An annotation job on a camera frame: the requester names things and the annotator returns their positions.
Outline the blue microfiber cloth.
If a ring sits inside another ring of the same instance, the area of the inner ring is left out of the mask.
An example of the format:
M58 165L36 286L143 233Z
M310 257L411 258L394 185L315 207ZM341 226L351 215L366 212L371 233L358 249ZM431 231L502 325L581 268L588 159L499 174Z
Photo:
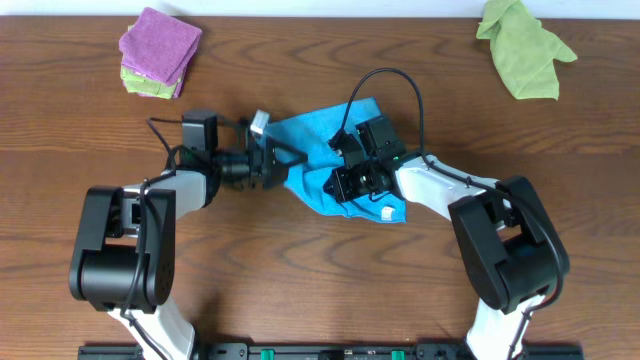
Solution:
M380 114L376 100L365 98L355 101L351 106L343 103L269 124L265 129L268 136L308 156L305 163L289 169L284 187L323 216L364 218L383 224L404 223L406 204L389 193L376 202L363 196L338 203L323 191L331 171L344 164L343 159L328 145L330 138L340 128L343 116L348 116L345 130L353 134L357 124Z

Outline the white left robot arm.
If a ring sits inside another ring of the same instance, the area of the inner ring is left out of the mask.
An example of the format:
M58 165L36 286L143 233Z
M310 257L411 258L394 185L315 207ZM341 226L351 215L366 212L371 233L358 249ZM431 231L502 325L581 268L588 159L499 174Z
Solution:
M139 184L94 186L85 197L70 262L72 296L122 323L141 359L206 359L210 346L171 295L176 223L207 207L221 186L282 184L306 153L267 135L269 116L232 122L185 112L182 142L167 146L163 172Z

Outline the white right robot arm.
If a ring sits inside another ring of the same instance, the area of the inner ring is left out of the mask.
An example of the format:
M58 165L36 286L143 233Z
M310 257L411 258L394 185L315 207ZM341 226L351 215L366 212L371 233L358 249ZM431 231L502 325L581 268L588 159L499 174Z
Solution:
M556 302L570 261L536 190L522 176L472 176L436 156L408 152L378 116L328 142L344 160L323 189L337 202L389 192L451 222L479 297L465 342L477 359L521 359L532 315Z

